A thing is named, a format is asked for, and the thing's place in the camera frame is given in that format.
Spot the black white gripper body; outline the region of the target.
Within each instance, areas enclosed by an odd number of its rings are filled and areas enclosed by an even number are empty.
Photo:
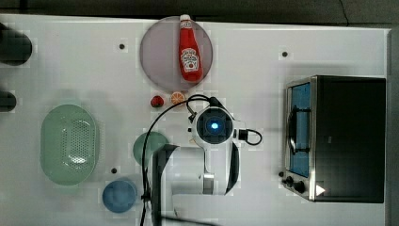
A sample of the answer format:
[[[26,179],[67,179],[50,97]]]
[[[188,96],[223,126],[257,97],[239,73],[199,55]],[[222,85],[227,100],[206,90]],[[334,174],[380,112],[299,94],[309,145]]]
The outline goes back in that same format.
[[[195,117],[192,136],[203,149],[229,149],[234,129],[234,119],[227,110],[210,106]]]

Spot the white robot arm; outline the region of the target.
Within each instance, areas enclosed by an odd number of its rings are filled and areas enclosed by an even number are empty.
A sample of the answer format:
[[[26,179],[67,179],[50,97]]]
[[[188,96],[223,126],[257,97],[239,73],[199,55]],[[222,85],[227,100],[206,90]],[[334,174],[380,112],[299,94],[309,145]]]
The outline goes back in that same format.
[[[166,144],[152,155],[152,224],[187,222],[175,213],[175,195],[228,194],[240,172],[236,121],[223,107],[208,106],[192,122],[195,145]]]

